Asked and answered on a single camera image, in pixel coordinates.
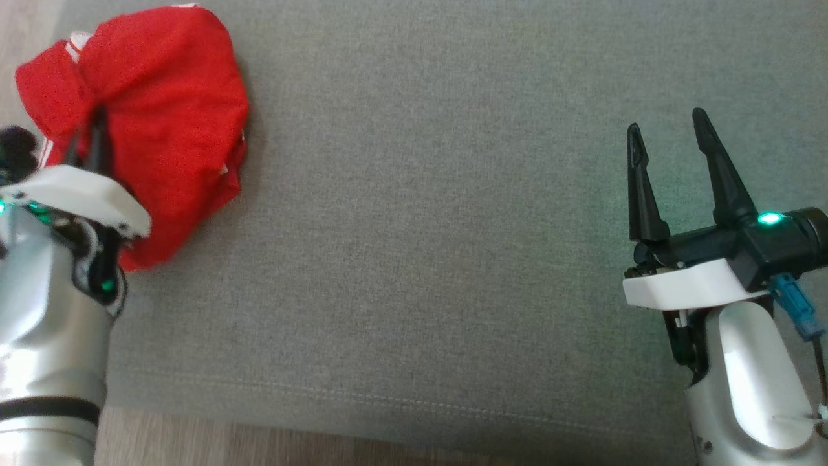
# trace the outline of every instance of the black cable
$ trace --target black cable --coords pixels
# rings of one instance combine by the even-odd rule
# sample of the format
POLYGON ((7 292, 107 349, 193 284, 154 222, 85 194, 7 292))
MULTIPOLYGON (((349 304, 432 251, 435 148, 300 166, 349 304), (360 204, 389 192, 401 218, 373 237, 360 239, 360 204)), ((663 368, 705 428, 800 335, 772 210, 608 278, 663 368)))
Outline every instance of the black cable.
MULTIPOLYGON (((826 360, 825 354, 822 352, 822 341, 820 339, 814 338, 814 356, 816 357, 816 373, 820 377, 820 387, 822 389, 822 400, 821 404, 823 406, 828 405, 828 374, 826 372, 826 360)), ((823 439, 828 440, 828 420, 823 419, 821 423, 816 425, 816 432, 820 435, 823 439)))

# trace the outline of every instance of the blue connector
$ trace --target blue connector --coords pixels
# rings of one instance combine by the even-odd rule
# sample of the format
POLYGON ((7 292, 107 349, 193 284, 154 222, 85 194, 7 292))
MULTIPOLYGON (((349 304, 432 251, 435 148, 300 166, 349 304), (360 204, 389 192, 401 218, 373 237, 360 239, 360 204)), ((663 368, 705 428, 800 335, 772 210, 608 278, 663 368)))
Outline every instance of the blue connector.
POLYGON ((787 315, 791 316, 802 341, 811 342, 826 333, 826 328, 816 318, 814 305, 799 288, 799 283, 793 278, 793 275, 774 275, 768 281, 768 291, 771 292, 776 302, 787 311, 787 315))

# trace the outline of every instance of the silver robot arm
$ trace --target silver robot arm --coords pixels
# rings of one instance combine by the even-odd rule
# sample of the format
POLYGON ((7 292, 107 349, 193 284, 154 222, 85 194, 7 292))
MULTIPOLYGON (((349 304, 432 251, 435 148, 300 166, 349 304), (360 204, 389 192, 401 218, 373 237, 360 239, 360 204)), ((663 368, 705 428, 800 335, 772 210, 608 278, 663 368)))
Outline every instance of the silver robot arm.
POLYGON ((826 330, 796 282, 828 266, 828 216, 816 208, 759 214, 702 109, 693 111, 707 157, 715 225, 671 235, 647 175, 636 124, 628 130, 630 239, 637 242, 624 292, 630 305, 661 312, 672 354, 692 370, 685 391, 701 466, 824 466, 828 396, 819 409, 773 320, 784 308, 814 344, 826 330))
MULTIPOLYGON (((93 150, 107 152, 104 115, 95 126, 93 150)), ((0 465, 91 466, 127 293, 118 249, 148 235, 149 215, 114 180, 70 165, 0 198, 0 465)))

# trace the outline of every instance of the crumpled red fabric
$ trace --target crumpled red fabric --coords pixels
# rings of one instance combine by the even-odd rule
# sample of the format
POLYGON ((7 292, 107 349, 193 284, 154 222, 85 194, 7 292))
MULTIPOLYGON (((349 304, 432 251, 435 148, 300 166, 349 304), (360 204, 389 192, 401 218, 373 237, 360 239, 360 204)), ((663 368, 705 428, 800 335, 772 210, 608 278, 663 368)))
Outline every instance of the crumpled red fabric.
POLYGON ((230 36, 212 12, 162 7, 115 17, 82 50, 59 41, 15 77, 53 144, 44 165, 62 161, 93 108, 107 110, 114 177, 152 218, 150 237, 122 252, 124 269, 170 259, 238 194, 249 102, 230 36))

